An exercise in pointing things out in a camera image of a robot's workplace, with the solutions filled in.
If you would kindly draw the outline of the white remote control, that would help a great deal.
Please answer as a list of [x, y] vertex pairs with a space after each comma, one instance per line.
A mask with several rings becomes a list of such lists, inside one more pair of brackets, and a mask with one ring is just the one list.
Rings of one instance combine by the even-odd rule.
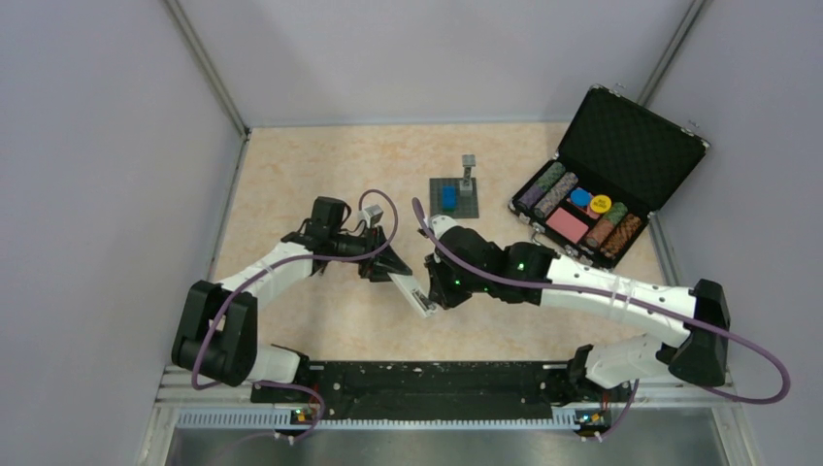
[[440, 309], [436, 303], [429, 299], [428, 294], [414, 276], [389, 273], [388, 277], [421, 317], [433, 316]]

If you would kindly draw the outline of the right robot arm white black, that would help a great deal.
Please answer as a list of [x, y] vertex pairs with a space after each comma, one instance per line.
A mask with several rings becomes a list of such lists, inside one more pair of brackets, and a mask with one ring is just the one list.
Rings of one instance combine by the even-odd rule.
[[721, 284], [638, 282], [541, 245], [517, 242], [501, 248], [449, 216], [436, 215], [427, 225], [439, 241], [425, 258], [429, 298], [443, 309], [483, 293], [508, 304], [584, 311], [642, 331], [617, 344], [580, 348], [569, 374], [576, 397], [594, 400], [607, 388], [664, 372], [700, 386], [725, 382], [728, 341], [700, 326], [729, 328]]

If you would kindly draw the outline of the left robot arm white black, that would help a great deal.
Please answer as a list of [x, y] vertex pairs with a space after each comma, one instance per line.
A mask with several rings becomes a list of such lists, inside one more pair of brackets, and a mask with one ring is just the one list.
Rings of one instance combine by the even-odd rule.
[[344, 228], [351, 213], [343, 200], [318, 197], [301, 226], [262, 258], [216, 283], [195, 283], [172, 345], [173, 364], [208, 378], [209, 385], [272, 382], [288, 401], [305, 398], [311, 375], [299, 367], [298, 352], [259, 344], [259, 310], [292, 285], [322, 273], [331, 261], [355, 264], [359, 277], [371, 283], [394, 283], [409, 300], [419, 290], [412, 269], [387, 244], [379, 226], [381, 208], [360, 211], [359, 233]]

